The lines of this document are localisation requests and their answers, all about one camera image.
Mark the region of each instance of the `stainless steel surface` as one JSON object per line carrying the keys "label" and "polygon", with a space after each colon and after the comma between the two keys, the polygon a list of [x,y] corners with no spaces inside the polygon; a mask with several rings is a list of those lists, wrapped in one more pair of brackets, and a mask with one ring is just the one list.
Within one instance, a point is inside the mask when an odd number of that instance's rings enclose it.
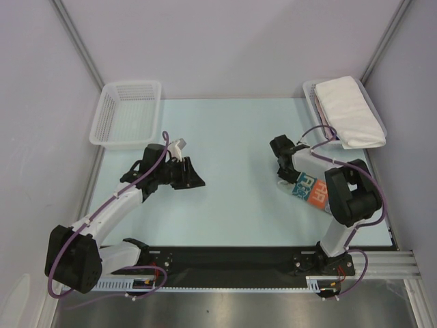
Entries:
{"label": "stainless steel surface", "polygon": [[395,35],[396,31],[399,29],[399,26],[401,25],[402,20],[404,19],[404,16],[406,12],[408,11],[408,8],[410,8],[411,3],[414,0],[402,0],[399,7],[396,10],[396,13],[393,15],[389,26],[387,27],[386,31],[384,32],[384,35],[381,38],[380,43],[376,47],[375,53],[373,53],[369,65],[366,68],[366,71],[364,72],[363,76],[361,77],[361,82],[365,85],[367,80],[369,79],[371,73],[373,72],[376,64],[380,61],[380,58],[384,54],[385,49],[389,45],[392,37]]}
{"label": "stainless steel surface", "polygon": [[74,293],[59,302],[52,328],[88,327],[417,327],[404,282],[363,282],[340,301],[309,294],[170,293],[132,302],[124,297],[66,307],[108,293]]}

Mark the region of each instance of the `white wall panel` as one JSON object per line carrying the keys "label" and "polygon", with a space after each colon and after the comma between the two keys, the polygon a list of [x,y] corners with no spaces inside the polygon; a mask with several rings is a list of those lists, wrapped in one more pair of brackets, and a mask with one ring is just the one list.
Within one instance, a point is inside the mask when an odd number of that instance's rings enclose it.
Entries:
{"label": "white wall panel", "polygon": [[46,294],[49,234],[76,219],[85,192],[99,92],[49,1],[5,1],[0,40],[0,327],[12,327],[5,299],[28,273],[29,328]]}
{"label": "white wall panel", "polygon": [[166,98],[302,96],[361,77],[399,0],[64,0],[103,80]]}
{"label": "white wall panel", "polygon": [[400,245],[437,307],[437,2],[415,1],[366,85],[387,131],[371,151]]}

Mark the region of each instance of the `white plastic basket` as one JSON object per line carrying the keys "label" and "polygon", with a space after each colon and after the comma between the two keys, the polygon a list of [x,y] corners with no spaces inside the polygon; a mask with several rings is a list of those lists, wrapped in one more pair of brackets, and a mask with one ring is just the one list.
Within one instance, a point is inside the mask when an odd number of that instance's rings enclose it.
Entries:
{"label": "white plastic basket", "polygon": [[[314,102],[314,96],[315,96],[315,85],[321,82],[325,82],[325,81],[329,81],[331,79],[320,79],[320,80],[312,80],[312,81],[307,81],[305,83],[303,83],[303,92],[305,93],[305,98],[307,99],[307,103],[308,103],[308,112],[310,115],[311,120],[313,121],[314,125],[319,125],[322,124],[322,119],[320,118],[319,112],[317,111],[317,107],[315,106],[315,102]],[[361,83],[360,80],[354,79],[356,81],[356,84],[358,84],[361,93],[364,96],[364,99],[366,100],[367,105],[369,105],[369,108],[371,110],[371,112],[375,115],[376,120],[379,122],[382,132],[384,132],[384,135],[387,136],[387,130],[385,129],[384,123],[382,123],[382,120],[378,114],[378,112],[376,111],[375,106],[373,105],[369,94],[367,93],[366,89],[364,88],[364,85]],[[317,137],[317,140],[319,142],[322,141],[326,141],[326,138],[323,134],[323,131],[321,128],[319,129],[315,129],[314,130],[314,134]],[[331,141],[330,143],[326,144],[325,147],[341,147],[341,141],[340,140],[334,140]]]}
{"label": "white plastic basket", "polygon": [[89,141],[106,149],[142,149],[158,128],[161,84],[157,81],[109,83],[103,87]]}

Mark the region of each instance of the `cable tie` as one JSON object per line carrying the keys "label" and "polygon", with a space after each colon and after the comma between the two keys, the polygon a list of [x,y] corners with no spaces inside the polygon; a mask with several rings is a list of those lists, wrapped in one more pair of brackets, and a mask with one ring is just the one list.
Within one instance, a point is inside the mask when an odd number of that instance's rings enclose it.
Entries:
{"label": "cable tie", "polygon": [[89,226],[91,225],[91,220],[89,220],[90,217],[91,217],[91,215],[87,215],[87,216],[85,217],[86,220],[85,220],[84,224],[86,224],[87,227],[89,227]]}

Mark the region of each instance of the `light blue table surface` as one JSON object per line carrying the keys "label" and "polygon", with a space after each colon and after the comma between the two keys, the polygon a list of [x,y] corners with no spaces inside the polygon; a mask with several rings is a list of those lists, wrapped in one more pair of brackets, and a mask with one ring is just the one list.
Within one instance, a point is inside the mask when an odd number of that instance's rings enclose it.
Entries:
{"label": "light blue table surface", "polygon": [[[164,100],[160,126],[205,180],[202,188],[159,186],[108,235],[104,244],[132,237],[162,246],[309,246],[332,217],[277,187],[277,159],[269,142],[286,134],[298,141],[312,126],[303,99]],[[156,140],[163,143],[158,133]],[[311,144],[315,138],[307,139]],[[342,161],[364,159],[362,150],[320,150]],[[97,209],[142,150],[105,151],[91,203]],[[373,219],[380,216],[376,212]],[[390,246],[387,225],[363,228],[352,241]]]}

